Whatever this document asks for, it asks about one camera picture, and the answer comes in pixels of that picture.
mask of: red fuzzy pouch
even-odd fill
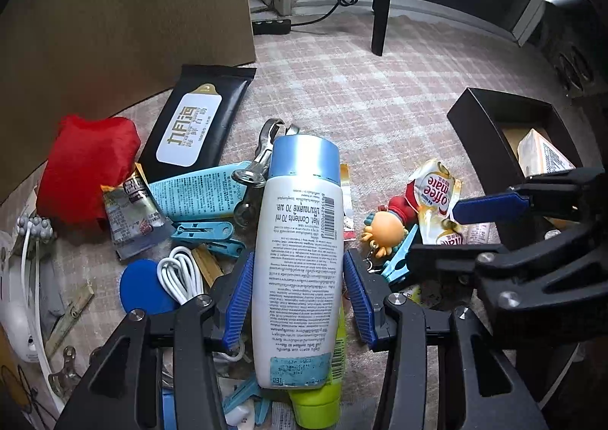
[[[129,177],[140,143],[127,118],[63,118],[40,182],[38,214],[66,224],[106,219],[100,186],[118,186]]]

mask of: metallic blue cap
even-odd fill
[[[274,141],[268,179],[318,176],[340,186],[340,153],[330,141],[314,135],[286,135]]]

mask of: barcode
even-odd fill
[[[321,218],[321,238],[333,240],[336,237],[334,228],[334,200],[331,197],[323,197]]]
[[[331,382],[333,384],[342,380],[344,374],[344,339],[336,339],[334,354],[331,357]]]

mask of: black extension socket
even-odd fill
[[[291,20],[288,18],[278,18],[275,20],[256,20],[251,22],[253,35],[262,34],[283,35],[291,32]]]

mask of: yellow-green tube cap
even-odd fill
[[[340,400],[322,406],[302,406],[292,401],[296,422],[302,428],[316,430],[335,425],[340,419]]]

